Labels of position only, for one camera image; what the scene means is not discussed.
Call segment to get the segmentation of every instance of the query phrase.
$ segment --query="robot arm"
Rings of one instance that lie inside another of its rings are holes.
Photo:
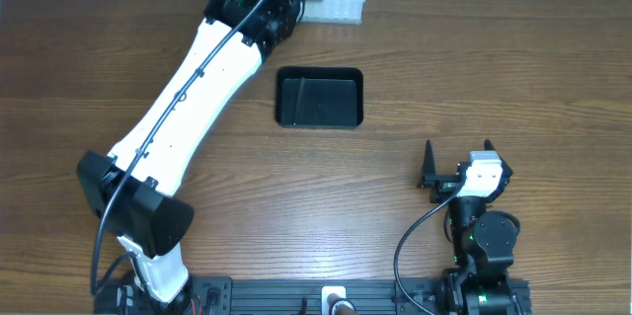
[[[180,241],[193,208],[173,199],[201,139],[228,99],[291,36],[305,0],[210,0],[192,48],[158,100],[107,157],[87,152],[77,167],[103,230],[133,255],[137,285],[161,304],[188,299]]]

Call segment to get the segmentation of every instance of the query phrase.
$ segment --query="wooden table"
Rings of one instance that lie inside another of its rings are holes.
[[[207,0],[2,0],[0,311],[88,312],[97,218],[75,177],[144,115],[187,53]],[[632,0],[367,0],[360,26],[300,25],[233,97],[178,197],[196,208],[194,275],[392,278],[395,246],[441,172],[491,138],[514,169],[494,208],[522,233],[512,276],[536,312],[627,314]],[[364,74],[356,130],[279,127],[285,65]],[[431,219],[404,276],[452,252]],[[121,253],[104,244],[101,272]]]

